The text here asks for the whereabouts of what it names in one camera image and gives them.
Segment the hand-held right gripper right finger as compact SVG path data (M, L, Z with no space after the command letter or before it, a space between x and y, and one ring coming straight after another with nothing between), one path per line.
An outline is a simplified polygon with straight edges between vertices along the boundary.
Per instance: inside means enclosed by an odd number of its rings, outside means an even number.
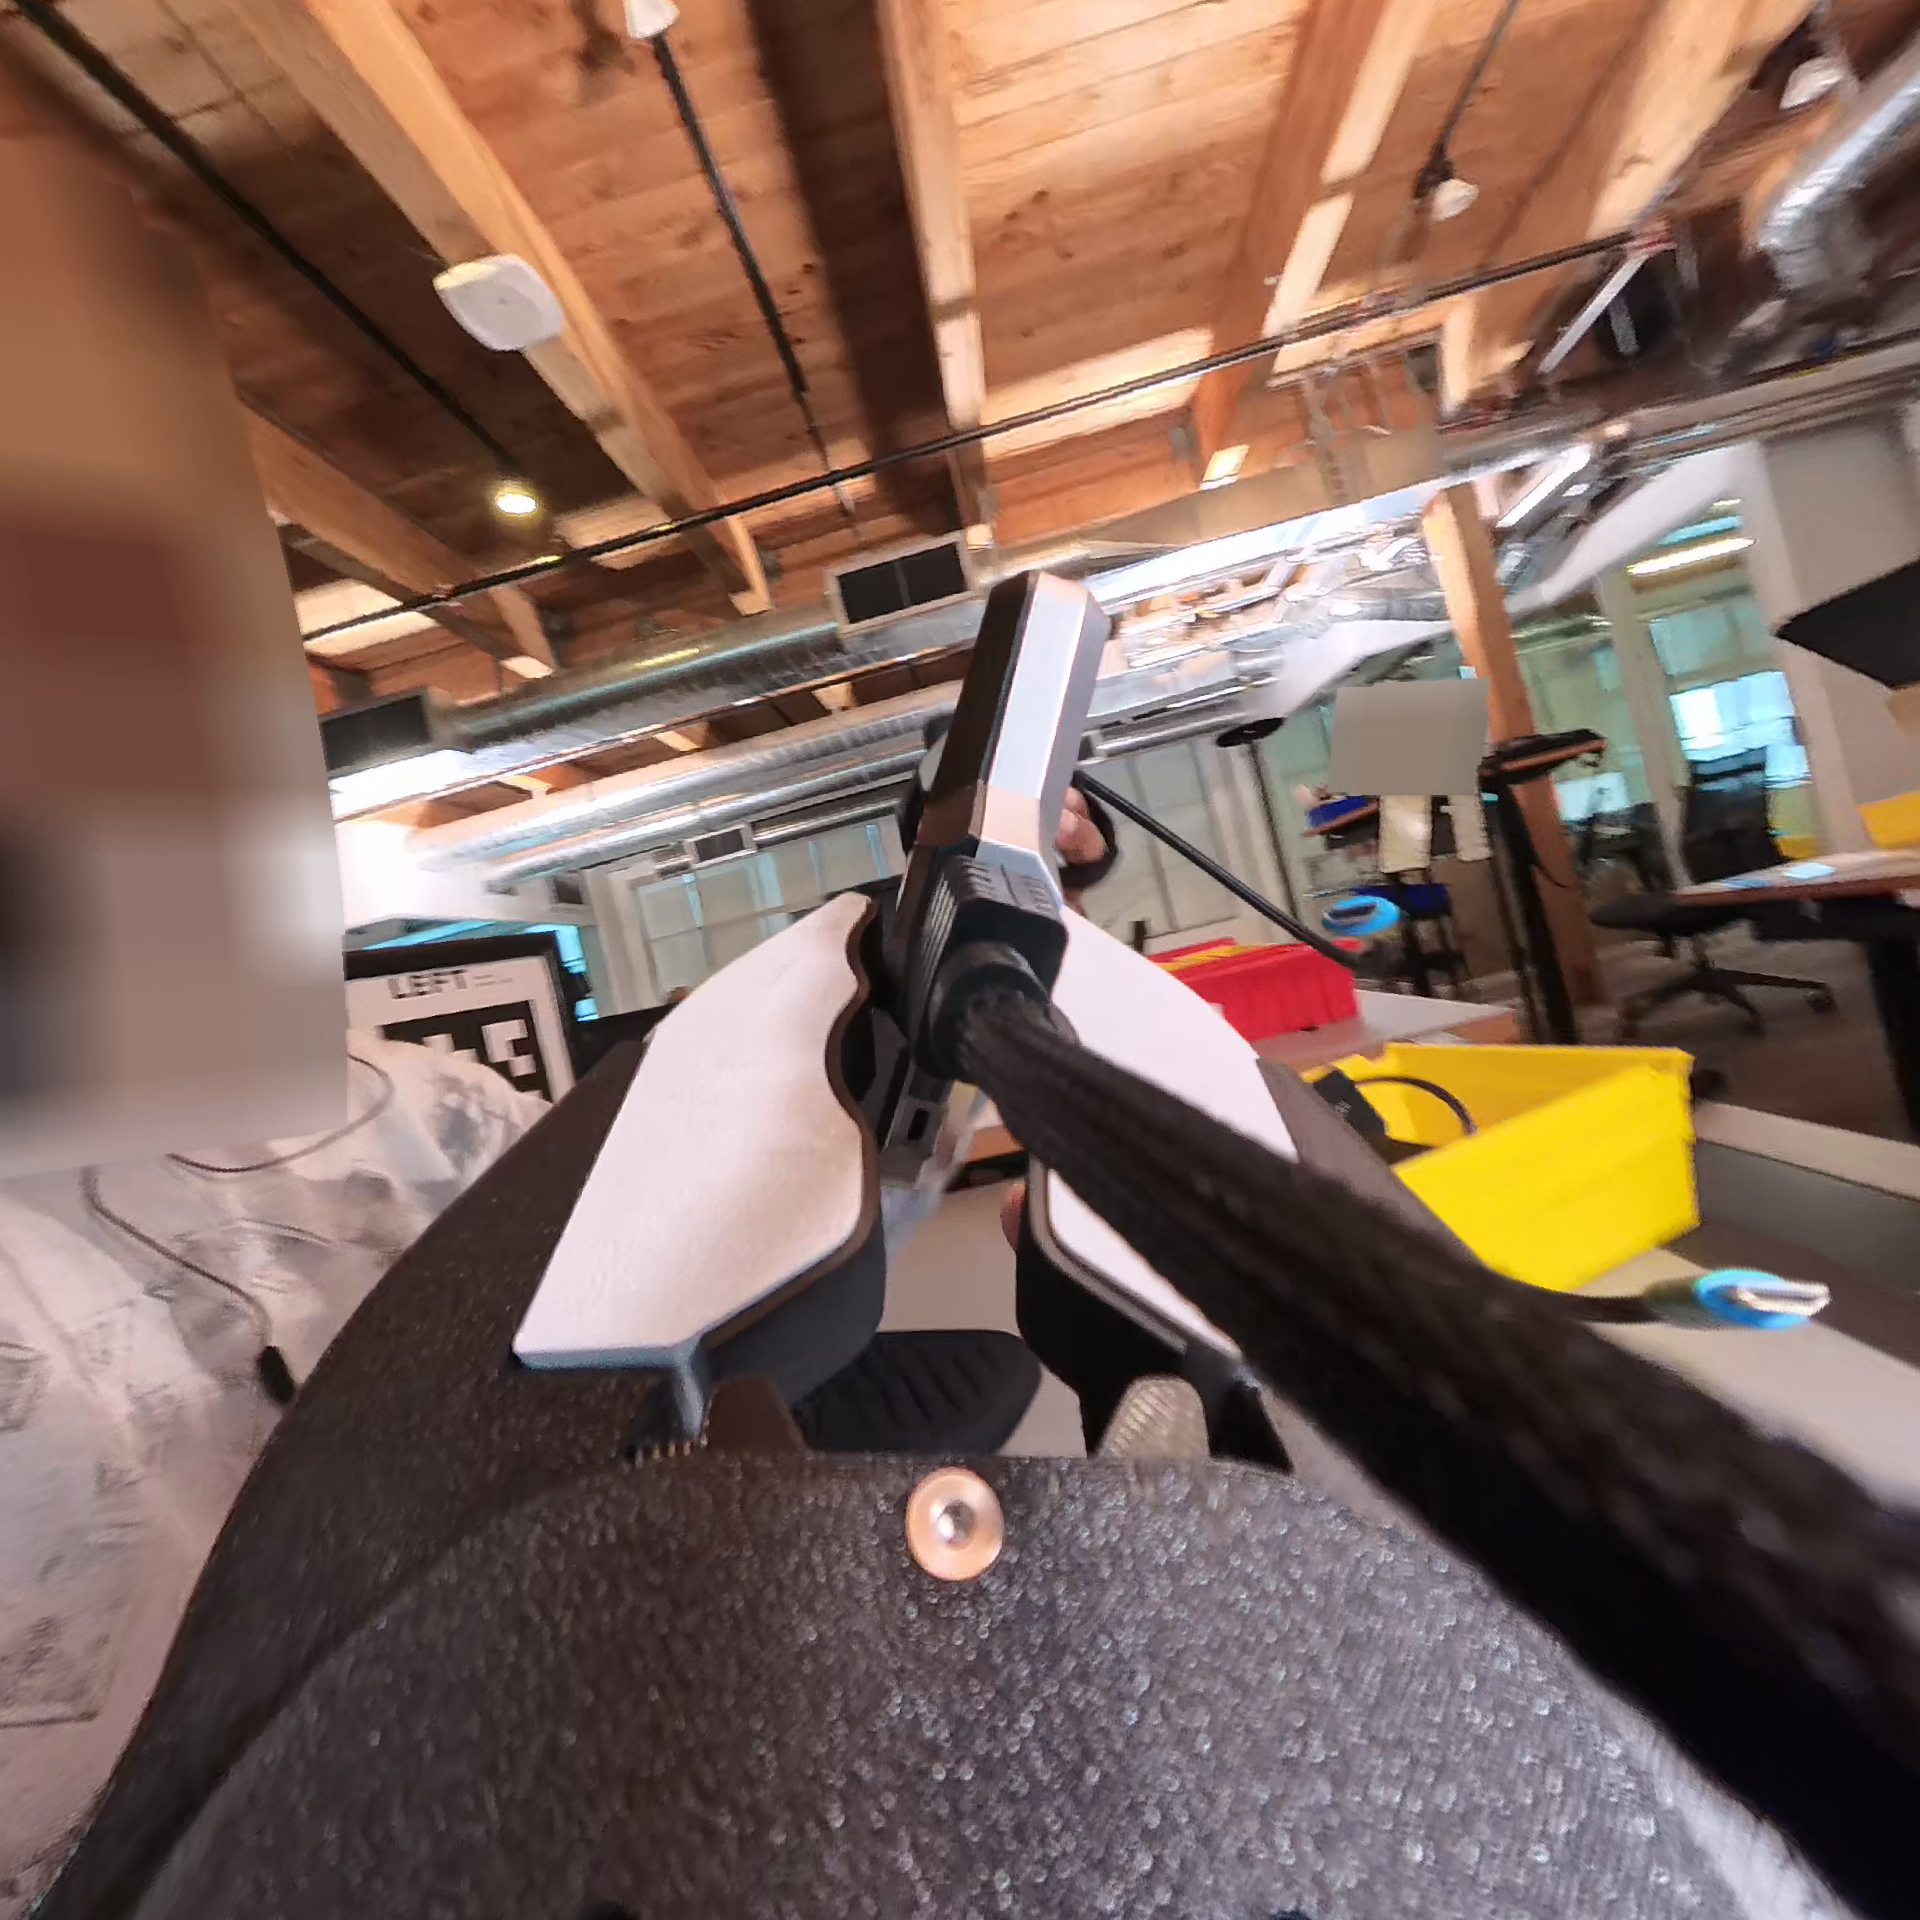
M1082 915L1067 919L1053 999L1103 1061L1283 1160L1298 1155L1252 1044L1191 987ZM1018 1330L1076 1396L1090 1450L1135 1380L1179 1377L1197 1394L1216 1456L1290 1469L1243 1353L1050 1167L1026 1176Z

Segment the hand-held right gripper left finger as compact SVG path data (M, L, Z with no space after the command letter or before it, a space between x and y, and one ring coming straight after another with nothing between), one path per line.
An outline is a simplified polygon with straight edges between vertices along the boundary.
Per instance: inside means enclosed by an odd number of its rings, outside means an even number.
M660 1377L701 1424L727 1380L797 1401L872 1341L876 1140L844 1039L875 909L830 901L660 1021L515 1332L519 1362Z

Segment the grey hdmi switch box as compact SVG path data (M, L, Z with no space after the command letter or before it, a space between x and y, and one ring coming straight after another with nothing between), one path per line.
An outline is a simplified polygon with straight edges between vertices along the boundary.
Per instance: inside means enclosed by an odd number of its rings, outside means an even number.
M1008 982L1050 1002L1067 953L1057 839L1111 631L1082 585L1053 574L1023 573L987 595L881 949L885 1188L930 1179L976 993Z

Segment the red ribbed bin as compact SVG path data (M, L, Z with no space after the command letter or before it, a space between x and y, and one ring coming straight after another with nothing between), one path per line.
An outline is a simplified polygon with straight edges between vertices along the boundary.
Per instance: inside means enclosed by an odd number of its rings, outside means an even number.
M1303 944L1216 939L1152 963L1252 1044L1357 1021L1355 972Z

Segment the black floor lamp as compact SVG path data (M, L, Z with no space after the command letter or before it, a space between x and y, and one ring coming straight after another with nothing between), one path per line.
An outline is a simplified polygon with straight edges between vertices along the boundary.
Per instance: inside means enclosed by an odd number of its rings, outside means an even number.
M1279 727L1279 721L1268 717L1243 721L1223 729L1217 736L1216 745L1235 760L1239 789L1243 791L1249 819L1260 826L1262 857L1278 880L1279 902L1290 917L1298 919L1298 890L1288 864L1285 836L1260 752L1262 744L1272 732L1279 732Z

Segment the grey wood-edged table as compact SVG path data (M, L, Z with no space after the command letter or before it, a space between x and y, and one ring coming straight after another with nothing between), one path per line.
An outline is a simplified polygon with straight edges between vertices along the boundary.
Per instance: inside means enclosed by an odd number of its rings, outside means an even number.
M1288 1031L1252 1046L1265 1061L1308 1073L1346 1058L1373 1058L1396 1044L1523 1044L1523 1031L1516 1007L1506 1002L1359 990L1355 1017Z

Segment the black textured pad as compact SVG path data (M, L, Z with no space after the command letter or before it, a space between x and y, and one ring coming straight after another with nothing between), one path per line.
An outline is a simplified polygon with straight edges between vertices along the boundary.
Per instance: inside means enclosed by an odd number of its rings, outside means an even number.
M814 1452L992 1456L1020 1428L1041 1384L1044 1367L1018 1336L876 1332L791 1416Z

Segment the black framed marker sign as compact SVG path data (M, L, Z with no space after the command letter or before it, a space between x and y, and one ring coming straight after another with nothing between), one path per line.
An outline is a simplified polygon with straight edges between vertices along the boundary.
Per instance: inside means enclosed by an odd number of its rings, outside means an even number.
M487 1067L547 1104L579 1081L574 997L552 931L350 949L346 995L354 1031Z

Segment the tall standing desk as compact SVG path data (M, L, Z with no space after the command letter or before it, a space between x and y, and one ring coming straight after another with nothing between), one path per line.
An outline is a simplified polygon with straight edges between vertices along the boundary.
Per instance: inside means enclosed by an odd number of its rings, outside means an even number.
M1579 1044L1577 1012L1606 1002L1588 897L1551 781L1575 766L1597 766L1608 747L1601 732L1573 729L1492 744L1481 760L1503 925L1527 1021L1545 1044Z

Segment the black office chair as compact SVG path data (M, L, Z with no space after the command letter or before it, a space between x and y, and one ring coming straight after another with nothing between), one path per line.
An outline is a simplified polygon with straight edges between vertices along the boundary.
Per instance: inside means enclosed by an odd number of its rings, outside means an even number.
M1750 1001L1750 990L1797 995L1822 1015L1836 1012L1836 997L1822 982L1730 968L1713 959L1710 939L1740 925L1740 910L1689 904L1680 901L1684 885L1778 869L1786 854L1770 826L1766 751L1692 760L1690 769L1678 836L1684 878L1667 877L1588 912L1599 927L1654 940L1667 960L1689 959L1680 972L1620 1002L1618 1044L1640 1039L1661 1007L1689 997L1734 1007L1758 1034L1763 1031L1763 1012Z

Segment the brown standing desk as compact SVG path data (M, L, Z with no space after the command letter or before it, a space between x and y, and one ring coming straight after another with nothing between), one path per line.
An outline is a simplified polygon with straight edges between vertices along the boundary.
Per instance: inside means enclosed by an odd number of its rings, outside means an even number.
M1861 948L1907 1129L1917 1131L1917 850L1817 856L1680 890L1775 944Z

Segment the black wood-edged board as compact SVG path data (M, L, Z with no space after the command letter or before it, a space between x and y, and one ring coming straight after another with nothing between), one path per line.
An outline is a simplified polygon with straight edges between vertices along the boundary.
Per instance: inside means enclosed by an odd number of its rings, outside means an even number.
M1917 561L1792 616L1777 638L1887 691L1917 683Z

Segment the white ceiling access point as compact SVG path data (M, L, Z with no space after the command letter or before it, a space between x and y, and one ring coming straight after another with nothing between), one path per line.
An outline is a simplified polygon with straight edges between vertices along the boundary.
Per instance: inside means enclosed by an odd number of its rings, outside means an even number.
M435 296L480 347L527 356L564 339L564 307L541 271L516 254L451 264Z

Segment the silver air duct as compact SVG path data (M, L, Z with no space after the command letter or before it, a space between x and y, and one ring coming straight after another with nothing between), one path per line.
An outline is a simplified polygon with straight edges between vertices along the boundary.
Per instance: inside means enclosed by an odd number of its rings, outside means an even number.
M610 725L610 738L676 729L723 708L777 701L848 682L925 653L971 645L985 595L1023 571L1102 579L1131 563L1187 566L1197 542L1055 541L1008 556L968 548L961 535L851 563L828 579L821 601L750 616L699 637L668 637L568 669L516 693L451 706L435 691L407 691L321 721L331 782L369 776L435 752L482 757L579 727Z
M1916 152L1916 140L1917 40L1910 38L1803 150L1763 206L1755 248L1786 299L1836 299L1873 274L1875 237L1863 198Z
M924 691L902 693L866 708L848 708L828 717L803 722L781 732L706 751L634 771L589 781L564 792L510 807L475 815L462 824L412 831L405 856L425 872L447 875L480 869L495 885L510 887L526 877L552 872L558 857L548 854L562 842L589 839L604 830L622 830L677 811L727 798L750 800L760 811L777 789L843 766L859 777L876 777L881 767L905 757L917 767L924 754L924 729L936 715L949 715L963 683L949 680ZM1067 717L1062 740L1053 754L1044 804L1065 796L1072 752L1100 727L1128 722L1166 708L1211 708L1235 704L1246 683L1231 667L1205 667L1187 657L1163 669L1135 669L1103 677L1090 694L1090 709Z

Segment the wooden post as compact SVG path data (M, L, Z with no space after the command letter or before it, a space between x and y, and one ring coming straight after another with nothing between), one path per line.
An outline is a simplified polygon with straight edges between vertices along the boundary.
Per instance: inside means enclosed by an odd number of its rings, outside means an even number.
M1473 675L1485 683L1492 744L1538 732L1475 486L1451 485L1433 492L1423 509L1423 533L1453 637Z

